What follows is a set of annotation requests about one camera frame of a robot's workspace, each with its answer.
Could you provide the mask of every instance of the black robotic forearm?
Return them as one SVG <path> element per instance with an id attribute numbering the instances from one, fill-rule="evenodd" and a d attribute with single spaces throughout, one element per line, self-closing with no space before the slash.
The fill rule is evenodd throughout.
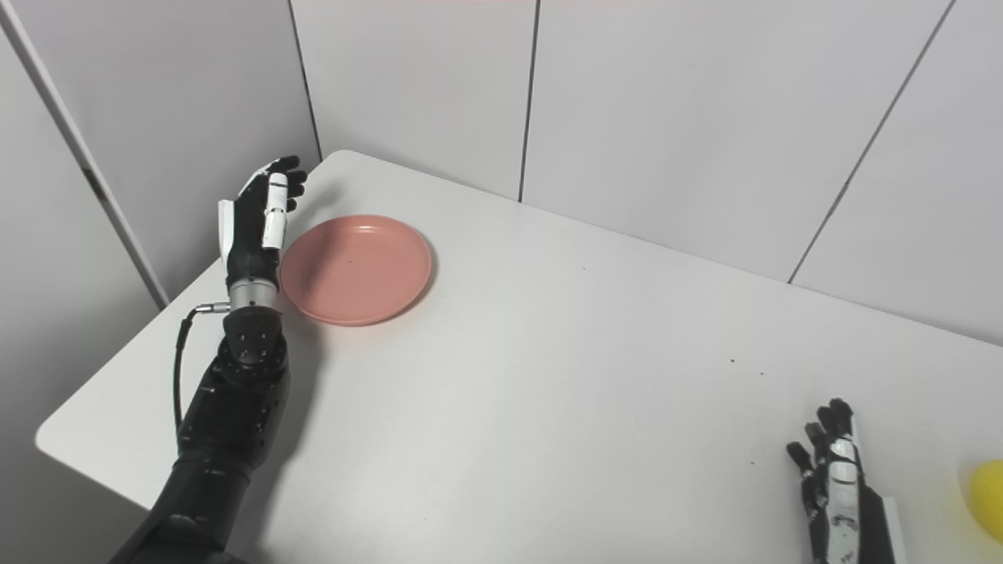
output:
<path id="1" fill-rule="evenodd" d="M 231 308 L 223 320 L 225 336 L 178 429 L 178 461 L 163 491 L 110 564 L 242 562 L 226 553 L 227 541 L 251 475 L 272 448 L 289 393 L 286 339 L 272 306 L 285 213 L 296 209 L 294 199 L 303 195 L 307 178 L 293 170 L 298 166 L 295 156 L 273 161 L 251 177 L 235 202 L 221 206 Z M 226 210 L 232 214 L 223 221 Z M 186 322 L 191 326 L 191 316 Z M 183 347 L 180 337 L 176 377 Z"/>
<path id="2" fill-rule="evenodd" d="M 243 307 L 224 330 L 178 434 L 171 477 L 110 564 L 239 562 L 225 553 L 227 540 L 251 474 L 272 447 L 289 376 L 279 312 Z"/>

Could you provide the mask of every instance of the white fingertip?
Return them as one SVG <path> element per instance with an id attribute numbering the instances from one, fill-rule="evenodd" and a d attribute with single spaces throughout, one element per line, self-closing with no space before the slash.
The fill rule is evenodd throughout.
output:
<path id="1" fill-rule="evenodd" d="M 268 178 L 268 199 L 265 204 L 265 232 L 261 246 L 281 249 L 286 238 L 286 202 L 289 199 L 289 179 L 282 173 Z"/>
<path id="2" fill-rule="evenodd" d="M 220 237 L 220 256 L 226 266 L 230 257 L 230 249 L 234 246 L 234 203 L 230 200 L 220 200 L 217 205 L 217 230 Z"/>
<path id="3" fill-rule="evenodd" d="M 268 202 L 265 212 L 272 210 L 286 211 L 286 200 L 289 199 L 289 179 L 282 173 L 273 173 L 268 177 Z"/>

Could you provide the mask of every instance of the black cable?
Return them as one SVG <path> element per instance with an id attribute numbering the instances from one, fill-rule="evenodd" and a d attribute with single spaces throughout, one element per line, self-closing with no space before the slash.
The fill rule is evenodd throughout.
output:
<path id="1" fill-rule="evenodd" d="M 175 345 L 175 432 L 182 428 L 182 352 L 185 350 L 185 341 L 188 340 L 188 333 L 192 330 L 192 320 L 195 319 L 198 309 L 189 312 L 188 317 L 182 320 L 182 326 L 178 329 L 178 344 Z"/>

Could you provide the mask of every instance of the white table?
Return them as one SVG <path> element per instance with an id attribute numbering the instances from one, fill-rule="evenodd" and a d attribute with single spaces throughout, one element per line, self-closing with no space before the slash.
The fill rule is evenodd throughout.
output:
<path id="1" fill-rule="evenodd" d="M 290 238 L 334 216 L 414 226 L 427 295 L 369 327 L 288 304 L 293 389 L 231 549 L 255 564 L 798 563 L 783 447 L 858 411 L 912 564 L 999 563 L 967 512 L 1003 456 L 1003 348 L 694 258 L 358 154 L 310 177 Z M 178 323 L 209 268 L 38 433 L 149 507 L 175 460 Z M 198 318 L 191 396 L 221 335 Z"/>

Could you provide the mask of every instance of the wall seam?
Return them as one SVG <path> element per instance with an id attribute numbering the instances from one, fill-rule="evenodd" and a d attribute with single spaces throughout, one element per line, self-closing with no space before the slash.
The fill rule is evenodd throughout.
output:
<path id="1" fill-rule="evenodd" d="M 523 201 L 523 188 L 526 184 L 526 156 L 530 147 L 530 113 L 533 110 L 533 80 L 537 73 L 537 36 L 540 33 L 540 4 L 537 0 L 536 13 L 533 16 L 533 46 L 530 48 L 530 83 L 526 95 L 526 128 L 523 129 L 523 162 L 519 169 L 519 198 Z"/>
<path id="2" fill-rule="evenodd" d="M 800 272 L 801 266 L 804 264 L 804 260 L 808 257 L 808 253 L 811 252 L 811 249 L 814 248 L 815 242 L 818 241 L 818 236 L 821 235 L 821 232 L 825 229 L 825 225 L 828 223 L 829 218 L 832 217 L 832 214 L 835 213 L 835 209 L 839 208 L 840 203 L 843 202 L 843 197 L 846 196 L 847 191 L 850 189 L 850 184 L 854 181 L 854 177 L 857 176 L 857 171 L 860 170 L 861 165 L 864 163 L 864 159 L 866 159 L 868 153 L 871 152 L 871 148 L 874 146 L 875 139 L 877 139 L 878 135 L 881 134 L 882 129 L 885 127 L 885 123 L 888 121 L 889 115 L 892 114 L 892 110 L 895 109 L 896 104 L 899 103 L 899 98 L 902 97 L 902 93 L 906 91 L 906 86 L 909 85 L 909 82 L 913 79 L 913 75 L 916 74 L 916 69 L 920 67 L 923 57 L 926 56 L 927 51 L 930 49 L 930 45 L 933 44 L 934 39 L 940 32 L 941 26 L 944 25 L 944 21 L 947 19 L 948 14 L 951 13 L 951 8 L 954 7 L 955 2 L 957 2 L 957 0 L 951 0 L 948 2 L 947 8 L 944 9 L 944 13 L 941 14 L 940 19 L 937 20 L 937 24 L 934 26 L 933 31 L 923 44 L 923 48 L 920 49 L 920 54 L 916 57 L 916 60 L 913 61 L 913 65 L 909 68 L 909 72 L 906 73 L 906 78 L 902 81 L 899 89 L 895 92 L 895 96 L 892 97 L 892 103 L 889 104 L 888 109 L 885 110 L 881 120 L 878 121 L 878 126 L 875 128 L 874 132 L 871 133 L 871 137 L 868 139 L 867 145 L 864 146 L 864 151 L 861 153 L 860 158 L 858 158 L 857 163 L 854 164 L 854 168 L 850 171 L 850 176 L 847 177 L 846 182 L 844 182 L 843 186 L 840 188 L 840 193 L 835 195 L 835 200 L 832 201 L 832 205 L 829 206 L 828 211 L 825 213 L 825 217 L 822 218 L 821 223 L 818 225 L 818 229 L 815 230 L 814 235 L 811 237 L 811 241 L 808 242 L 807 248 L 805 248 L 804 253 L 801 254 L 801 258 L 797 261 L 797 266 L 794 267 L 794 271 L 791 272 L 790 277 L 787 278 L 787 284 L 793 284 L 794 278 L 797 276 L 797 273 Z"/>
<path id="3" fill-rule="evenodd" d="M 108 189 L 107 180 L 97 167 L 97 163 L 93 155 L 91 155 L 90 150 L 87 149 L 80 129 L 73 121 L 66 103 L 55 87 L 51 75 L 49 75 L 38 51 L 28 38 L 24 25 L 18 19 L 17 14 L 14 12 L 14 7 L 8 0 L 0 0 L 0 29 L 6 33 L 15 54 L 21 61 L 21 65 L 38 91 L 42 102 L 49 111 L 49 115 L 51 115 L 52 120 L 55 122 L 56 128 L 62 135 L 63 142 L 80 168 L 84 180 L 90 186 L 91 192 L 93 192 L 98 204 L 100 204 L 105 216 L 107 216 L 108 222 L 111 224 L 112 229 L 114 229 L 119 241 L 125 248 L 125 252 L 128 254 L 129 259 L 131 259 L 132 265 L 146 286 L 150 297 L 152 297 L 156 307 L 162 310 L 171 302 L 168 298 L 168 293 L 156 278 L 153 267 L 150 265 L 145 253 L 143 253 L 142 247 L 135 237 L 135 233 L 132 232 L 121 208 L 118 206 L 117 201 L 115 201 L 114 195 Z"/>

